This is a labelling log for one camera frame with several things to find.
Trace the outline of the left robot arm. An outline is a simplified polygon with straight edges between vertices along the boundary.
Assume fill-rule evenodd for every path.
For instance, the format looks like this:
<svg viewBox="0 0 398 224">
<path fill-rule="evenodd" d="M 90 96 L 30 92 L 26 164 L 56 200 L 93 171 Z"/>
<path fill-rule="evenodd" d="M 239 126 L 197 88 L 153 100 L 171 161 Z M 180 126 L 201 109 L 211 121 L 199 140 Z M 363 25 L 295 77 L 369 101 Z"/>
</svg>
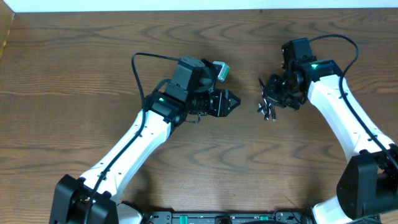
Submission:
<svg viewBox="0 0 398 224">
<path fill-rule="evenodd" d="M 229 73 L 226 63 L 190 56 L 175 61 L 172 78 L 141 95 L 137 118 L 107 155 L 79 178 L 60 179 L 50 223 L 141 223 L 142 212 L 122 202 L 121 196 L 146 159 L 187 122 L 188 115 L 226 117 L 240 105 L 236 95 L 216 87 Z"/>
</svg>

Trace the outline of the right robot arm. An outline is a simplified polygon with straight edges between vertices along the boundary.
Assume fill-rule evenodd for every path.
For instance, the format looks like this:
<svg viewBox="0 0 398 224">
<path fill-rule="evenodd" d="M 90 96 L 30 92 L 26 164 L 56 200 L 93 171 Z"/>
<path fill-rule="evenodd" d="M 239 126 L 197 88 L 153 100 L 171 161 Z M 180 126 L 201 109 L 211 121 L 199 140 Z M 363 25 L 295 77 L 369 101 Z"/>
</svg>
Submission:
<svg viewBox="0 0 398 224">
<path fill-rule="evenodd" d="M 397 145 L 370 119 L 349 90 L 334 60 L 318 60 L 311 41 L 295 39 L 282 46 L 283 75 L 261 83 L 258 112 L 276 120 L 277 107 L 298 110 L 310 102 L 338 139 L 347 166 L 336 195 L 312 206 L 301 223 L 377 223 L 397 210 Z"/>
</svg>

